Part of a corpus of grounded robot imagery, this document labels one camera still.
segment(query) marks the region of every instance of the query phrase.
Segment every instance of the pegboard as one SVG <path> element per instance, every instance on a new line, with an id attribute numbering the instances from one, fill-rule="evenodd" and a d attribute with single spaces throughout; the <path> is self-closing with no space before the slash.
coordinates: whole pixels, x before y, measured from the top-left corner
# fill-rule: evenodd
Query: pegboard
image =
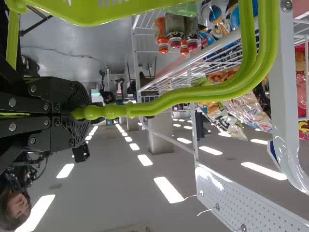
<path id="1" fill-rule="evenodd" d="M 249 232 L 309 232 L 309 221 L 196 162 L 197 198 L 231 231 L 242 223 Z"/>

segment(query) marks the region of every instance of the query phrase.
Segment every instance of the packaged product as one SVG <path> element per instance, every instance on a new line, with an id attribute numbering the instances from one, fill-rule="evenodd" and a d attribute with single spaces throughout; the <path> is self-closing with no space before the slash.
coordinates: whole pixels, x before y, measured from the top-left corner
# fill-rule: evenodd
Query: packaged product
<path id="1" fill-rule="evenodd" d="M 248 140 L 242 123 L 230 115 L 220 102 L 200 103 L 204 116 L 221 132 L 227 133 L 232 138 Z"/>

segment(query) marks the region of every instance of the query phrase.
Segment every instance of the bolt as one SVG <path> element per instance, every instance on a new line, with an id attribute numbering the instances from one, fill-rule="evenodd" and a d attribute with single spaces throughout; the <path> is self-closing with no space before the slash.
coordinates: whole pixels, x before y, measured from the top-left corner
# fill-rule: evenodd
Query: bolt
<path id="1" fill-rule="evenodd" d="M 9 130 L 10 131 L 16 130 L 16 124 L 15 123 L 11 123 L 10 126 L 9 126 Z"/>
<path id="2" fill-rule="evenodd" d="M 37 87 L 36 86 L 31 86 L 30 90 L 32 93 L 35 93 L 35 91 L 37 91 Z"/>
<path id="3" fill-rule="evenodd" d="M 31 143 L 31 144 L 35 144 L 35 141 L 36 141 L 36 140 L 35 140 L 34 137 L 32 137 L 32 138 L 30 139 L 30 143 Z"/>
<path id="4" fill-rule="evenodd" d="M 73 145 L 74 145 L 74 141 L 73 141 L 72 139 L 70 139 L 69 145 L 70 145 L 70 146 L 73 146 Z"/>
<path id="5" fill-rule="evenodd" d="M 291 0 L 281 0 L 281 9 L 285 13 L 289 13 L 293 9 L 293 3 Z"/>
<path id="6" fill-rule="evenodd" d="M 58 118 L 56 118 L 55 121 L 54 121 L 54 123 L 55 123 L 55 126 L 57 127 L 57 126 L 60 125 L 60 120 L 59 120 Z"/>
<path id="7" fill-rule="evenodd" d="M 10 105 L 10 107 L 16 106 L 16 99 L 15 99 L 15 98 L 11 98 L 11 99 L 9 100 L 9 105 Z"/>
<path id="8" fill-rule="evenodd" d="M 56 111 L 59 111 L 59 110 L 60 110 L 60 104 L 59 104 L 59 103 L 56 103 L 56 104 L 55 104 L 55 110 L 56 110 Z"/>

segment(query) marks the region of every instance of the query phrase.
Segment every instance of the person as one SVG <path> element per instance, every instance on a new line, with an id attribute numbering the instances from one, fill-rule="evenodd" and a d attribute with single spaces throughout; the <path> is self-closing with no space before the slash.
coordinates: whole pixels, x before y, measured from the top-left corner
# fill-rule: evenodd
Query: person
<path id="1" fill-rule="evenodd" d="M 20 227 L 29 218 L 31 213 L 31 199 L 27 190 L 21 193 L 12 192 L 12 187 L 0 175 L 0 229 L 13 231 Z"/>

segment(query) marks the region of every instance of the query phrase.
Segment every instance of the green metal bar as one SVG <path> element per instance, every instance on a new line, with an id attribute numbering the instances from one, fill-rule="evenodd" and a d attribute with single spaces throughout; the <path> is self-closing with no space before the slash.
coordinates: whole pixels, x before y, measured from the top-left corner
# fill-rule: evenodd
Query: green metal bar
<path id="1" fill-rule="evenodd" d="M 76 109 L 72 115 L 76 119 L 93 120 L 104 116 L 109 119 L 118 116 L 152 116 L 183 102 L 224 101 L 246 94 L 257 86 L 271 69 L 278 50 L 279 41 L 279 2 L 278 0 L 259 1 L 260 52 L 256 59 L 255 32 L 251 1 L 240 0 L 240 21 L 245 65 L 242 65 L 234 78 L 217 86 L 183 88 L 170 91 L 160 98 L 148 102 L 122 106 L 107 105 L 103 108 L 87 106 Z"/>
<path id="2" fill-rule="evenodd" d="M 19 38 L 20 18 L 18 13 L 10 11 L 8 40 L 6 44 L 6 61 L 16 70 L 17 46 Z"/>

